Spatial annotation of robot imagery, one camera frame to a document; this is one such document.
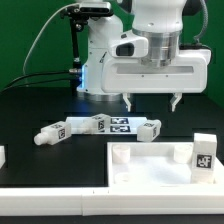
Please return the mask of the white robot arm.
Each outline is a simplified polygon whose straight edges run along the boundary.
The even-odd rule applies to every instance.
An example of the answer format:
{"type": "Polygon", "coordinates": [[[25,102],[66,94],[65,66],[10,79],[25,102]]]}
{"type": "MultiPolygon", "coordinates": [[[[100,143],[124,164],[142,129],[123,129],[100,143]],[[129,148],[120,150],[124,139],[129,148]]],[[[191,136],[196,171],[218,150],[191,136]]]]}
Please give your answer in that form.
{"type": "Polygon", "coordinates": [[[182,12],[187,0],[131,0],[132,28],[115,15],[88,19],[88,59],[77,91],[95,100],[133,93],[171,93],[177,105],[184,93],[206,88],[211,50],[182,48],[182,12]]]}

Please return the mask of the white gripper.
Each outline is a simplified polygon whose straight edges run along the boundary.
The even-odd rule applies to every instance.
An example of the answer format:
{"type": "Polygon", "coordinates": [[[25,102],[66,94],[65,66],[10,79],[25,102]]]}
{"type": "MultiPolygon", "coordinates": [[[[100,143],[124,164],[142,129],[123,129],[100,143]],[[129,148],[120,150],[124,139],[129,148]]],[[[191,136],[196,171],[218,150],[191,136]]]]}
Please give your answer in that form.
{"type": "Polygon", "coordinates": [[[174,93],[171,110],[181,93],[199,93],[206,88],[211,50],[205,46],[182,46],[177,33],[140,36],[123,33],[108,42],[103,61],[101,88],[123,93],[131,112],[129,93],[174,93]]]}

